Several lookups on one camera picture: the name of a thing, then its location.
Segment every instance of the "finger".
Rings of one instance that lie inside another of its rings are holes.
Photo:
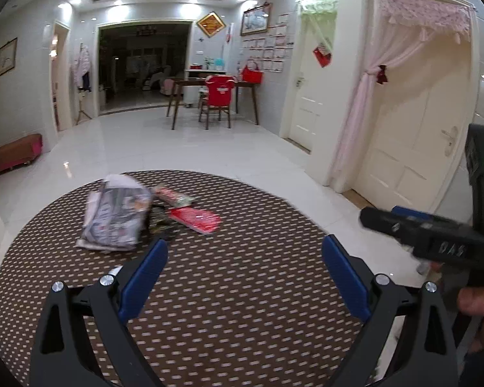
[[[457,296],[457,306],[469,316],[484,316],[484,288],[463,288]]]

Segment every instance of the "round table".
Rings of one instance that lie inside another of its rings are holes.
[[[197,198],[222,224],[184,226],[165,269],[128,329],[166,386],[322,386],[361,325],[325,269],[325,233],[285,200],[204,173],[129,173]],[[139,255],[74,247],[86,197],[99,182],[52,202],[18,234],[0,268],[0,355],[28,384],[29,355],[49,287],[89,285]],[[107,379],[118,382],[93,319],[86,325]]]

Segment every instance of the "red decoration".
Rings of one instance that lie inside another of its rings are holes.
[[[387,79],[387,76],[386,76],[387,67],[385,65],[379,65],[379,67],[380,67],[380,71],[376,75],[376,82],[378,84],[388,83],[389,80]]]
[[[324,45],[319,45],[313,50],[313,53],[322,68],[326,67],[332,61],[332,54],[326,51]]]

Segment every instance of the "curtain tieback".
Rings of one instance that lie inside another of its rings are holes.
[[[386,76],[387,67],[385,65],[379,65],[378,67],[380,68],[380,71],[376,75],[376,82],[378,84],[388,83],[389,80],[387,79],[387,76]]]

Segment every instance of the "glossy floor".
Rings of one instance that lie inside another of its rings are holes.
[[[181,109],[176,130],[166,109],[100,116],[61,133],[55,148],[33,165],[0,176],[0,215],[8,234],[0,262],[19,230],[43,207],[108,173],[180,169],[217,174],[280,196],[333,233],[347,251],[374,273],[399,284],[420,286],[418,262],[393,239],[360,227],[359,208],[313,181],[305,172],[308,154],[252,123],[226,117],[197,122],[196,109]]]

